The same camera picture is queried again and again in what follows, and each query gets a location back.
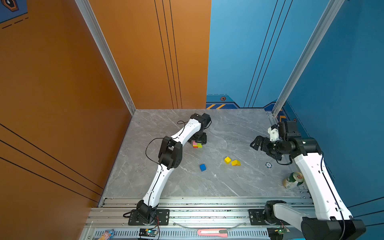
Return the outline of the blue wood block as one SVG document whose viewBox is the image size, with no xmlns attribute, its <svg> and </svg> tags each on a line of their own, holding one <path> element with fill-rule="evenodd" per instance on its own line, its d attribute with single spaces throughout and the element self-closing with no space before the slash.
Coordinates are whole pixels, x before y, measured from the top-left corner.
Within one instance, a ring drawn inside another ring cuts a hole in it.
<svg viewBox="0 0 384 240">
<path fill-rule="evenodd" d="M 205 164 L 201 164 L 200 165 L 200 170 L 203 172 L 207 169 L 206 165 Z"/>
</svg>

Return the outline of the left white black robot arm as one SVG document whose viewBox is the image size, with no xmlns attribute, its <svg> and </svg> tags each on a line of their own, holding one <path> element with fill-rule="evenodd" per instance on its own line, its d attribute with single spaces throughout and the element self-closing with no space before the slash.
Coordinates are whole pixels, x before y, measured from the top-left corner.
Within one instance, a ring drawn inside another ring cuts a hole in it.
<svg viewBox="0 0 384 240">
<path fill-rule="evenodd" d="M 154 179 L 145 194 L 137 203 L 136 208 L 123 214 L 126 219 L 138 218 L 145 225 L 157 223 L 157 208 L 161 194 L 172 172 L 180 165 L 183 158 L 183 148 L 186 143 L 196 141 L 198 144 L 207 143 L 205 129 L 212 123 L 209 114 L 192 114 L 188 122 L 178 121 L 183 127 L 172 136 L 162 138 L 159 149 L 158 165 Z"/>
</svg>

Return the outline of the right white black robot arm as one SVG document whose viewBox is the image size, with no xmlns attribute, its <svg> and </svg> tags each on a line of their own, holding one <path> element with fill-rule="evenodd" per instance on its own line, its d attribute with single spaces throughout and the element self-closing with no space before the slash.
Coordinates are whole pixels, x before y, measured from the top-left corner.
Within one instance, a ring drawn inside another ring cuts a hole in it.
<svg viewBox="0 0 384 240">
<path fill-rule="evenodd" d="M 286 222 L 300 230 L 307 240 L 356 240 L 366 232 L 363 221 L 353 217 L 338 194 L 315 139 L 287 136 L 272 142 L 258 136 L 250 146 L 275 160 L 288 155 L 304 176 L 315 207 L 315 216 L 311 217 L 284 201 L 268 201 L 264 210 L 267 223 Z"/>
</svg>

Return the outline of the yellow cube block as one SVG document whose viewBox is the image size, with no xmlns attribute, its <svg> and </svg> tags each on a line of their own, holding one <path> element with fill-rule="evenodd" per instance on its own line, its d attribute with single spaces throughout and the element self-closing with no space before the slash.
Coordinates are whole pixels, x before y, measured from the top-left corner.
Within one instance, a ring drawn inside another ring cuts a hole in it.
<svg viewBox="0 0 384 240">
<path fill-rule="evenodd" d="M 224 161 L 225 161 L 226 164 L 229 164 L 232 160 L 231 160 L 229 157 L 226 157 L 226 158 L 224 159 Z"/>
</svg>

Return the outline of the yellow wedge block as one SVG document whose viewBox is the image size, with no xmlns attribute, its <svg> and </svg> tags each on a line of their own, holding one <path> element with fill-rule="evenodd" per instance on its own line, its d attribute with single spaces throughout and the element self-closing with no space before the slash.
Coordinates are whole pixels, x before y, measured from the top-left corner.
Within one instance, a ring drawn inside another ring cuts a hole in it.
<svg viewBox="0 0 384 240">
<path fill-rule="evenodd" d="M 231 164 L 232 164 L 232 166 L 241 166 L 242 165 L 241 162 L 238 160 L 232 161 Z"/>
</svg>

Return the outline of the right small circuit board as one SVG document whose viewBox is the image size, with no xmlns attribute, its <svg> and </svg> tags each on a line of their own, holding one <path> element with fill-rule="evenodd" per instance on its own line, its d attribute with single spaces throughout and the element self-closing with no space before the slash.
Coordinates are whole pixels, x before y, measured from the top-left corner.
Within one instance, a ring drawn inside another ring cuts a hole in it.
<svg viewBox="0 0 384 240">
<path fill-rule="evenodd" d="M 278 234 L 278 235 L 284 235 L 286 233 L 289 233 L 290 232 L 290 229 L 288 228 L 279 228 L 277 230 L 275 230 L 275 232 Z"/>
</svg>

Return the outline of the pink utility knife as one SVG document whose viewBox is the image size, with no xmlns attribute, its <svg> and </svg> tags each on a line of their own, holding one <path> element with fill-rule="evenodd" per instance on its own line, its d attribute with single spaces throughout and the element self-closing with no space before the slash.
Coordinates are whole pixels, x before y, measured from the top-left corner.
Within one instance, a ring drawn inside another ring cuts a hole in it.
<svg viewBox="0 0 384 240">
<path fill-rule="evenodd" d="M 201 230 L 198 230 L 198 235 L 203 237 L 227 238 L 228 230 L 227 229 L 201 229 Z"/>
</svg>

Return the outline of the green circuit board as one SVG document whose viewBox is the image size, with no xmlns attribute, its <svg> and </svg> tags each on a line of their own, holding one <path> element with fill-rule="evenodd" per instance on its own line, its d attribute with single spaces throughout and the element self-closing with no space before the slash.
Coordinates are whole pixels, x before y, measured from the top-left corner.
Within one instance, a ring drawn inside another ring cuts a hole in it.
<svg viewBox="0 0 384 240">
<path fill-rule="evenodd" d="M 138 238 L 139 240 L 155 240 L 159 237 L 159 231 L 155 229 L 140 229 Z"/>
</svg>

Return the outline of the colourful snack wrapper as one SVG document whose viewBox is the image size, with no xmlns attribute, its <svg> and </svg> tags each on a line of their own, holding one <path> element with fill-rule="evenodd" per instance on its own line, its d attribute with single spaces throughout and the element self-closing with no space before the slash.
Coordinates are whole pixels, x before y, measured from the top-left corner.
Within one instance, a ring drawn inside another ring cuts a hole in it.
<svg viewBox="0 0 384 240">
<path fill-rule="evenodd" d="M 111 240 L 115 235 L 114 230 L 106 230 L 98 240 Z"/>
</svg>

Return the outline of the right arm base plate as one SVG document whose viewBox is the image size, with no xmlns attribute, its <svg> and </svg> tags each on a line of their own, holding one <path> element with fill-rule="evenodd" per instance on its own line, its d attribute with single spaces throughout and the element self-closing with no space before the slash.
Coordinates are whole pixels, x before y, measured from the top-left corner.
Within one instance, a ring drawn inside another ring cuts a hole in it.
<svg viewBox="0 0 384 240">
<path fill-rule="evenodd" d="M 268 220 L 267 217 L 264 214 L 264 210 L 262 209 L 249 209 L 248 214 L 250 218 L 250 223 L 252 226 L 277 226 L 277 225 L 285 225 L 289 226 L 289 224 L 285 221 L 281 221 L 278 219 L 272 219 Z"/>
</svg>

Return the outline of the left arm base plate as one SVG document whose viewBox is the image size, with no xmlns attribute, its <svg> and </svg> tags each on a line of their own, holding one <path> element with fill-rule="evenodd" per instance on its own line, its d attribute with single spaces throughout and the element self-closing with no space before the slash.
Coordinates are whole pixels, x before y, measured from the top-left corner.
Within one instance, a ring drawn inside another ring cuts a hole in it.
<svg viewBox="0 0 384 240">
<path fill-rule="evenodd" d="M 150 214 L 148 217 L 141 215 L 138 210 L 132 210 L 130 212 L 128 225 L 129 226 L 167 226 L 170 219 L 170 210 L 157 209 L 154 214 Z"/>
</svg>

